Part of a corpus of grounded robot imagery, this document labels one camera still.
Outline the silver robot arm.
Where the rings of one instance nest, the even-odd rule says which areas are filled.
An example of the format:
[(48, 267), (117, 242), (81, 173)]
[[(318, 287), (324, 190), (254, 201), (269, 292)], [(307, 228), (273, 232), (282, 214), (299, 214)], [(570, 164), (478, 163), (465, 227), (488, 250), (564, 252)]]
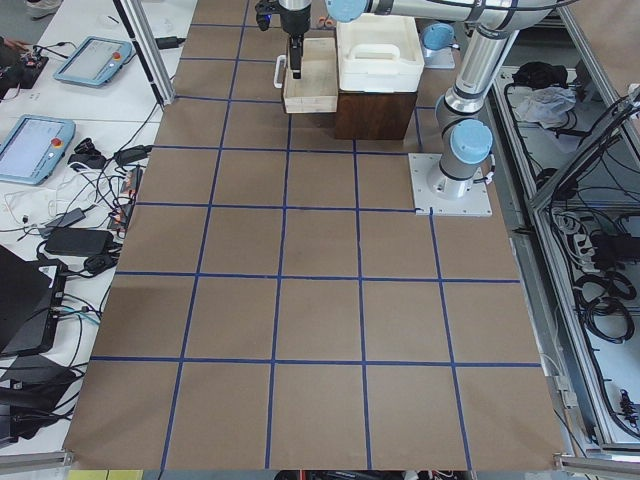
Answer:
[(463, 197), (489, 156), (493, 136), (477, 119), (518, 33), (566, 1), (328, 1), (327, 13), (349, 23), (364, 13), (462, 21), (473, 26), (455, 83), (439, 98), (436, 118), (443, 153), (427, 174), (430, 190), (445, 199)]

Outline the arm grey base plate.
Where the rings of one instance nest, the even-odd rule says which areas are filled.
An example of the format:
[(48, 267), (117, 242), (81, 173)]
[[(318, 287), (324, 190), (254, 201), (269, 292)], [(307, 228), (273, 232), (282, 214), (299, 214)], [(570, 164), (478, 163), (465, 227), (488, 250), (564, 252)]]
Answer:
[(417, 215), (490, 217), (488, 186), (480, 168), (467, 180), (453, 180), (440, 169), (441, 154), (410, 153), (414, 211)]
[(452, 53), (454, 29), (450, 24), (432, 23), (420, 34), (424, 66), (427, 69), (452, 70), (455, 60)]

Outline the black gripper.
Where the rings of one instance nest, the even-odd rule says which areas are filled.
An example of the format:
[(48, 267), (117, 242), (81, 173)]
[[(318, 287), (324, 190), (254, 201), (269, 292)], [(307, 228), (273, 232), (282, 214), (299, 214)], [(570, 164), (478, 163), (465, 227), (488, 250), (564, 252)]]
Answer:
[(289, 34), (289, 70), (294, 80), (302, 78), (304, 34), (310, 29), (311, 0), (279, 0), (281, 27)]

